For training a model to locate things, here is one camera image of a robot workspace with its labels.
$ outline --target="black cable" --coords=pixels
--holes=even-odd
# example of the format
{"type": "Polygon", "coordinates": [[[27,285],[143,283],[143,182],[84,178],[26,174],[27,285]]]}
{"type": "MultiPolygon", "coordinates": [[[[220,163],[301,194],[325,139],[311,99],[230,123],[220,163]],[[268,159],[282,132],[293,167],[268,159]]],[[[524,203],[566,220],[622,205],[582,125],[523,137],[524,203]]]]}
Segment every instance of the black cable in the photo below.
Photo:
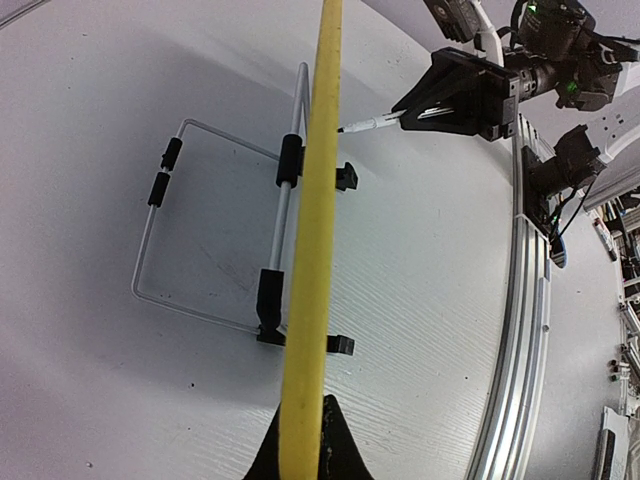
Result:
{"type": "Polygon", "coordinates": [[[562,232],[560,232],[560,235],[558,236],[558,238],[562,238],[562,236],[565,234],[565,232],[567,231],[567,229],[571,226],[571,224],[573,223],[573,221],[576,219],[576,217],[578,216],[578,214],[580,213],[580,210],[582,210],[582,207],[584,206],[584,202],[587,201],[587,197],[589,196],[589,194],[591,193],[591,189],[593,188],[593,186],[595,185],[596,182],[593,182],[591,185],[589,185],[589,188],[587,189],[587,191],[584,194],[584,197],[582,197],[582,200],[580,201],[580,205],[578,205],[578,208],[576,209],[575,213],[573,214],[573,217],[571,217],[571,220],[569,220],[569,223],[567,223],[567,225],[562,229],[562,232]]]}
{"type": "Polygon", "coordinates": [[[511,34],[515,33],[515,32],[513,31],[513,29],[512,29],[511,27],[509,27],[509,26],[507,26],[507,27],[502,27],[500,30],[498,30],[498,36],[499,36],[500,38],[504,38],[504,37],[505,37],[506,35],[508,35],[509,33],[511,33],[511,34]]]}
{"type": "Polygon", "coordinates": [[[613,37],[613,36],[607,36],[607,38],[609,40],[614,40],[616,42],[625,42],[625,43],[628,43],[630,45],[640,45],[640,39],[625,38],[625,37],[613,37]]]}
{"type": "Polygon", "coordinates": [[[513,12],[511,13],[511,40],[509,41],[509,46],[511,50],[516,48],[516,43],[518,43],[518,29],[520,28],[520,16],[522,15],[522,9],[528,0],[517,0],[516,4],[513,7],[513,12]]]}
{"type": "Polygon", "coordinates": [[[578,189],[574,188],[567,198],[565,198],[562,202],[558,203],[558,206],[551,214],[551,219],[553,221],[551,233],[549,234],[549,240],[553,242],[555,238],[558,236],[558,229],[560,228],[560,217],[562,216],[562,212],[564,211],[564,207],[575,198],[578,194],[578,189]]]}

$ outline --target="black foam grip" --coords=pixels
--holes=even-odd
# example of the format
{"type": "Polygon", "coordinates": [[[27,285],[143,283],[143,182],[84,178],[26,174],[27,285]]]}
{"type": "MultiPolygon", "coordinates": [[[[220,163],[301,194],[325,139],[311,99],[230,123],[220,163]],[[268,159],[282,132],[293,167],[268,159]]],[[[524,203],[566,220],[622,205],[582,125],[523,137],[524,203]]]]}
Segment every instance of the black foam grip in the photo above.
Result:
{"type": "Polygon", "coordinates": [[[153,182],[149,201],[147,202],[149,206],[155,205],[158,208],[162,206],[162,200],[164,200],[164,194],[167,192],[169,180],[171,180],[171,175],[164,172],[158,172],[158,175],[156,175],[156,181],[153,182]]]}
{"type": "Polygon", "coordinates": [[[180,149],[182,148],[182,140],[179,138],[173,137],[169,140],[169,145],[167,145],[167,151],[162,155],[162,163],[160,164],[160,168],[166,168],[170,172],[173,171],[173,168],[176,166],[176,162],[178,161],[178,155],[180,154],[180,149]]]}
{"type": "Polygon", "coordinates": [[[273,331],[282,322],[282,289],[284,272],[262,269],[258,285],[256,312],[262,327],[273,331]]]}
{"type": "Polygon", "coordinates": [[[296,188],[298,185],[298,173],[300,172],[301,151],[302,138],[300,135],[293,133],[285,135],[282,139],[282,149],[280,149],[276,185],[280,187],[282,182],[289,182],[291,188],[296,188]]]}

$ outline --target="yellow rod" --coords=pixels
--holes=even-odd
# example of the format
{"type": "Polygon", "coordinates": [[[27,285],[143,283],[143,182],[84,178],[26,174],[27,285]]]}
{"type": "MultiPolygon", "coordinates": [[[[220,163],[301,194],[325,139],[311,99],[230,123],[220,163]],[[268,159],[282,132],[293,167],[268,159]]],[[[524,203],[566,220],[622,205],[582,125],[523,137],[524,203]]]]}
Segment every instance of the yellow rod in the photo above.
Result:
{"type": "Polygon", "coordinates": [[[282,480],[318,478],[335,220],[341,43],[342,0],[324,0],[282,383],[282,480]]]}

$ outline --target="white marker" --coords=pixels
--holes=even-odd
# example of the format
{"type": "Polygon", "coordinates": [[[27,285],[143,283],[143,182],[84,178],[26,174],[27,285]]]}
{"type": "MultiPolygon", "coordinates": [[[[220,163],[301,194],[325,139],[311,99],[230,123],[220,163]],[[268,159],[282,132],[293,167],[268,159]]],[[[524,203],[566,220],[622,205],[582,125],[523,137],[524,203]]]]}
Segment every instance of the white marker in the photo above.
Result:
{"type": "MultiPolygon", "coordinates": [[[[364,120],[362,122],[350,123],[349,125],[345,125],[344,127],[340,127],[338,129],[338,133],[358,133],[364,132],[366,130],[375,130],[377,128],[389,127],[391,125],[395,125],[400,122],[400,117],[404,115],[406,110],[401,110],[399,112],[386,113],[380,117],[373,117],[369,120],[364,120]]],[[[438,117],[440,115],[446,115],[448,113],[452,113],[453,108],[441,108],[434,107],[429,108],[422,112],[418,117],[418,120],[424,120],[431,117],[438,117]]]]}

